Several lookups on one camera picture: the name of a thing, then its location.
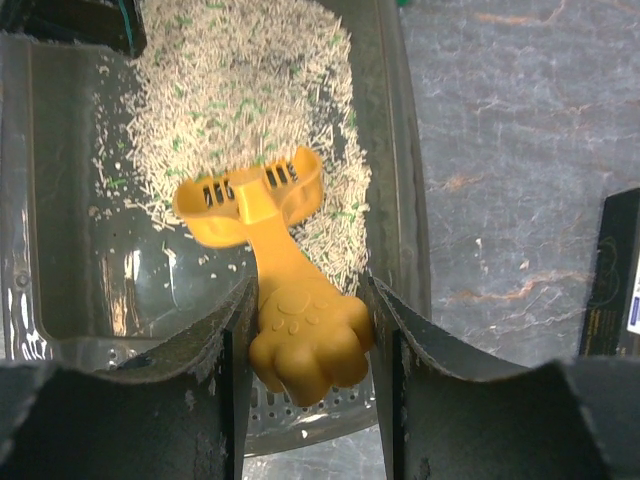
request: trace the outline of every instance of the gray litter box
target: gray litter box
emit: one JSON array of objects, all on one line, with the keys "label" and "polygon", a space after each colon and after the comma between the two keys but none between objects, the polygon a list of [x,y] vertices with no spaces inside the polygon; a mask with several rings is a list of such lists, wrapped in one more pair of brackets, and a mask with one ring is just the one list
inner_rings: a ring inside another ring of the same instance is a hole
[{"label": "gray litter box", "polygon": [[[369,267],[428,316],[424,186],[396,4],[322,3],[352,34],[357,122],[373,170]],[[109,139],[117,152],[115,127],[128,119],[109,98],[130,85],[131,72],[124,59],[106,49],[0,41],[0,254],[7,356],[54,357],[85,370],[113,367],[213,310],[243,276],[254,273],[253,258],[243,247],[212,254],[185,238],[185,230],[157,232],[137,210],[114,211],[107,221],[91,218],[92,207],[109,207],[94,188],[94,96],[110,112]],[[116,69],[104,82],[96,68],[103,56]],[[106,168],[108,173],[115,167]],[[162,253],[165,242],[177,254],[175,262]],[[205,253],[211,261],[201,266],[198,259]],[[238,271],[228,270],[229,264]],[[218,278],[212,280],[214,271]],[[370,426],[376,422],[374,397],[367,378],[357,388],[334,389],[318,405],[300,409],[284,395],[267,393],[256,380],[246,453],[287,450]]]}]

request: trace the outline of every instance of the tray rim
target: tray rim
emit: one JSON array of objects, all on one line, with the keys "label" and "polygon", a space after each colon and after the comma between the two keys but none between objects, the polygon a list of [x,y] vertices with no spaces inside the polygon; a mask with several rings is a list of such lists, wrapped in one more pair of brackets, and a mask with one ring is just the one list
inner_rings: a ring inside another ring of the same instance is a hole
[{"label": "tray rim", "polygon": [[[427,206],[409,63],[395,1],[373,0],[373,4],[386,59],[386,102],[394,156],[400,249],[399,278],[394,289],[409,306],[430,318]],[[28,84],[30,48],[31,43],[19,37],[0,38],[0,74],[5,89]],[[10,360],[52,358],[51,344],[55,343],[43,332],[40,323],[35,192],[30,180],[34,170],[30,148],[31,96],[30,90],[25,90],[22,98],[0,97],[0,302],[5,352]],[[371,382],[370,376],[365,382]],[[247,437],[245,454],[263,455],[290,450],[292,445],[294,448],[308,446],[375,425],[375,401],[371,402],[371,408],[362,409],[358,414],[340,417],[338,420],[328,416],[318,425],[308,425],[306,440],[297,430],[287,430],[277,439],[273,435]]]}]

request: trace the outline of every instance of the litter scoop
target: litter scoop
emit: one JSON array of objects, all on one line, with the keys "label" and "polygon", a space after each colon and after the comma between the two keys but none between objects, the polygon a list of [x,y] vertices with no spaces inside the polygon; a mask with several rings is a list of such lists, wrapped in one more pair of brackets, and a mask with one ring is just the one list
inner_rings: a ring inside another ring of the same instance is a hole
[{"label": "litter scoop", "polygon": [[202,245],[251,245],[259,283],[251,365],[269,390],[286,390],[302,407],[322,400],[332,385],[362,381],[373,346],[365,304],[342,295],[289,234],[323,196],[322,161],[299,147],[290,161],[187,180],[173,199],[176,215]]}]

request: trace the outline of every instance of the white label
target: white label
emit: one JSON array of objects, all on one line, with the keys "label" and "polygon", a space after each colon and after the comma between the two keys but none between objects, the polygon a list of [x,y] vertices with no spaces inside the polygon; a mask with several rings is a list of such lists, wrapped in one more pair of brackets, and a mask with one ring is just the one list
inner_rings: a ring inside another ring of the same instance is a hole
[{"label": "white label", "polygon": [[633,282],[633,296],[627,317],[627,330],[640,335],[640,264],[636,265],[636,279]]}]

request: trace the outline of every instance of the litter box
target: litter box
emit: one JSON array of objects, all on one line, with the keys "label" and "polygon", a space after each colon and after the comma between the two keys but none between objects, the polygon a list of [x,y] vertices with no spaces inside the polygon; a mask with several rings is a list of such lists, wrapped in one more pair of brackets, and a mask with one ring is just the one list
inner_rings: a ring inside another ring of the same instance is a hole
[{"label": "litter box", "polygon": [[[357,126],[373,171],[370,271],[429,317],[422,164],[396,3],[321,3],[342,17],[352,35]],[[98,197],[94,187],[95,98],[114,126],[109,142],[115,151],[115,127],[129,119],[108,99],[123,91],[132,77],[129,67],[106,49],[36,45],[15,37],[0,42],[7,356],[57,358],[85,370],[113,368],[215,309],[241,278],[255,274],[252,254],[242,246],[212,254],[186,238],[184,228],[157,232],[137,209],[114,209],[110,218],[96,221],[92,209],[104,211],[110,200]],[[115,69],[106,78],[96,68],[104,56]],[[105,163],[107,175],[114,163]],[[163,253],[164,245],[175,258]],[[209,261],[201,265],[205,254]],[[369,377],[303,409],[256,380],[245,451],[274,453],[335,438],[374,424],[375,412]]]}]

